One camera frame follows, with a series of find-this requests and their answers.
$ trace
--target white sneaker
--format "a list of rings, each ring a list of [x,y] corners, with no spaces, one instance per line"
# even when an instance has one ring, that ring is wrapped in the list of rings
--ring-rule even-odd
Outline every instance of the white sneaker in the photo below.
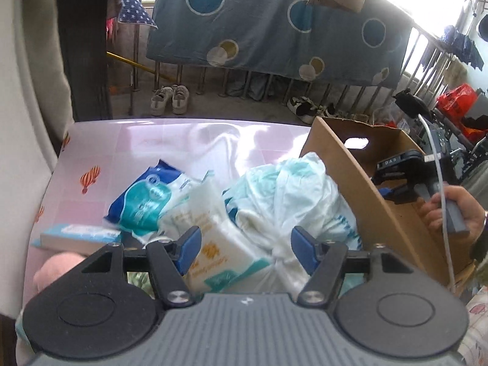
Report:
[[[158,89],[151,99],[151,115],[160,117],[164,114],[168,100],[173,97],[173,90],[171,87],[164,87]]]
[[[187,87],[183,85],[177,86],[173,91],[173,113],[185,114],[189,98],[190,92]]]
[[[286,105],[304,123],[308,125],[313,123],[317,114],[317,106],[308,97],[292,97]]]

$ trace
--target white cable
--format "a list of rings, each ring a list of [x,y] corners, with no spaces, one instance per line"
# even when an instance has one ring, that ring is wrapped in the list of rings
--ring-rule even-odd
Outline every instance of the white cable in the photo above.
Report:
[[[441,163],[439,162],[439,156],[437,155],[437,150],[435,148],[434,138],[430,132],[428,123],[425,121],[424,117],[419,114],[419,119],[427,132],[429,137],[430,147],[432,148],[432,153],[434,154],[435,167],[437,170],[437,179],[439,181],[439,192],[441,193],[441,210],[442,210],[442,236],[444,239],[444,248],[446,250],[447,268],[449,271],[450,289],[452,293],[456,291],[456,280],[454,278],[454,267],[452,266],[451,249],[449,246],[449,239],[447,238],[447,220],[446,220],[446,194],[444,193],[444,182],[442,180]]]

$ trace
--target shoe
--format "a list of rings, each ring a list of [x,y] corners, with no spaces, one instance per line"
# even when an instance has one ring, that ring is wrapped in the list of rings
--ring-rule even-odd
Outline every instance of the shoe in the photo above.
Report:
[[[328,115],[326,114],[326,111],[324,107],[322,106],[317,106],[317,112],[315,113],[316,117],[322,117],[322,118],[327,118]]]
[[[151,115],[161,117],[166,108],[168,100],[173,97],[173,90],[170,87],[158,89],[151,99]]]
[[[188,108],[190,92],[187,87],[179,85],[173,91],[173,113],[185,114]]]
[[[292,97],[286,105],[292,113],[308,125],[312,124],[317,115],[317,106],[305,96]]]
[[[324,109],[324,112],[325,112],[325,115],[329,118],[337,117],[336,109],[332,103],[329,104],[326,109]]]

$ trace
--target red plastic bag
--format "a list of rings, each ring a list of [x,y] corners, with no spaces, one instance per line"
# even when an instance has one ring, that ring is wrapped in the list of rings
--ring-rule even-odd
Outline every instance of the red plastic bag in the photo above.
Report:
[[[477,100],[478,95],[468,84],[463,84],[455,90],[440,95],[437,107],[455,124],[464,117]]]
[[[468,84],[463,84],[447,94],[440,95],[437,99],[437,107],[443,114],[457,126],[471,143],[477,143],[485,137],[488,131],[465,127],[461,119],[478,99],[475,90]]]

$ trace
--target hand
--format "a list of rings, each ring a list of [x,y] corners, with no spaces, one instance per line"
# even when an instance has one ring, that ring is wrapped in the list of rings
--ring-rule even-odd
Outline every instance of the hand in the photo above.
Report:
[[[469,236],[465,239],[467,239],[467,242],[470,244],[475,243],[485,228],[485,210],[463,187],[445,185],[444,193],[446,194],[446,199],[452,199],[457,203],[459,210],[463,215],[466,227],[469,229]],[[441,231],[441,195],[439,193],[435,194],[427,203],[424,203],[422,199],[419,199],[417,204],[420,207],[419,215],[429,230],[435,233]]]

